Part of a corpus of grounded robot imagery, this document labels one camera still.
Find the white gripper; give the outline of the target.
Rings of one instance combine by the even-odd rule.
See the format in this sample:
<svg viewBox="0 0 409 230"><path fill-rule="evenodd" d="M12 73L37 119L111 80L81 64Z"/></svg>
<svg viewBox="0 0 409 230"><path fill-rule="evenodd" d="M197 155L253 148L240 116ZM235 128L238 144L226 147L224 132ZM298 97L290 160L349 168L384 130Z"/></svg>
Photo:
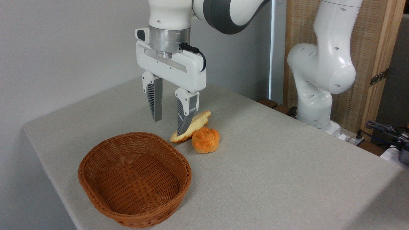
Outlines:
<svg viewBox="0 0 409 230"><path fill-rule="evenodd" d="M146 70L142 74L143 91L154 122L162 119L163 79L180 87L175 91L180 136L188 130L198 111L199 91L206 87L203 57L181 48L190 42L190 28L140 28L135 30L135 36L137 63Z"/></svg>

